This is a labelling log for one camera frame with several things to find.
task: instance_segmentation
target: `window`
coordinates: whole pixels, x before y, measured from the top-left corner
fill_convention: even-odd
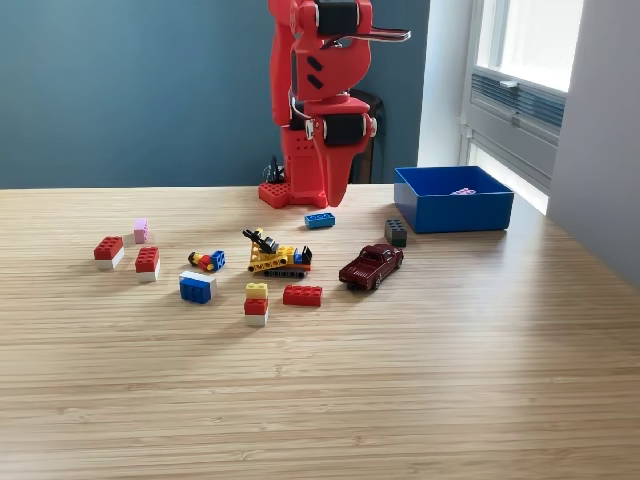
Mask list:
[[[583,0],[485,0],[477,65],[569,90]]]
[[[481,167],[493,178],[504,183],[507,187],[533,205],[536,210],[542,214],[547,213],[549,197],[535,185],[527,182],[523,178],[523,175],[507,168],[491,153],[483,150],[477,145],[472,145],[469,154],[469,165],[477,165]]]
[[[474,0],[460,163],[474,148],[548,193],[583,0]]]

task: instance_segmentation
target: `stacked lego bricks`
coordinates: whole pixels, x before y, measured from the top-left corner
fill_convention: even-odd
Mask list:
[[[245,291],[244,319],[251,327],[265,327],[269,318],[269,290],[266,283],[248,283]]]

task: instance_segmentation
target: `toy pickup truck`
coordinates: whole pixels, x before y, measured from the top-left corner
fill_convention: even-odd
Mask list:
[[[350,290],[377,290],[382,279],[402,265],[404,253],[391,245],[367,245],[340,270],[338,279]]]

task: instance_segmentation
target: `white wall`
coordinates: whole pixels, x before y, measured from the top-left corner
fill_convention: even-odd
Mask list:
[[[585,0],[548,215],[640,286],[640,1]]]
[[[418,166],[457,165],[473,0],[431,0]]]

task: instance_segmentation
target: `white lego brick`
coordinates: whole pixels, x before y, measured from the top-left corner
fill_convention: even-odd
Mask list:
[[[138,281],[140,283],[156,282],[158,280],[159,274],[160,274],[160,259],[158,259],[156,270],[154,272],[139,272],[139,273],[136,273],[136,277],[138,278]]]
[[[96,267],[98,270],[112,270],[118,266],[120,260],[124,258],[124,247],[122,247],[116,256],[111,260],[94,260],[96,262]]]
[[[245,315],[244,321],[250,327],[266,327],[267,318],[269,317],[269,309],[264,315]]]
[[[209,284],[209,288],[211,288],[211,298],[218,293],[218,282],[216,281],[216,277],[210,275],[203,275],[201,273],[190,272],[189,270],[185,270],[180,274],[180,280],[183,278],[191,278],[193,280],[199,280],[201,282],[206,282]]]

